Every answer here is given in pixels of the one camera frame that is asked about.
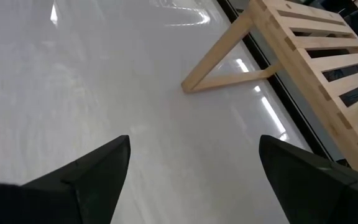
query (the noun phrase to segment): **glossy floor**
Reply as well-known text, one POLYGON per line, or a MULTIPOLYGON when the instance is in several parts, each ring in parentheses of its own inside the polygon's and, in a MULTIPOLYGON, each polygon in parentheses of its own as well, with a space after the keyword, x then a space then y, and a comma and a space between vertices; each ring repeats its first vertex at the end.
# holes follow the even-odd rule
MULTIPOLYGON (((259 137, 307 146, 267 82, 180 88, 228 26, 210 0, 0 0, 0 182, 128 134, 113 223, 286 223, 259 137)), ((255 69, 239 45, 211 75, 255 69)))

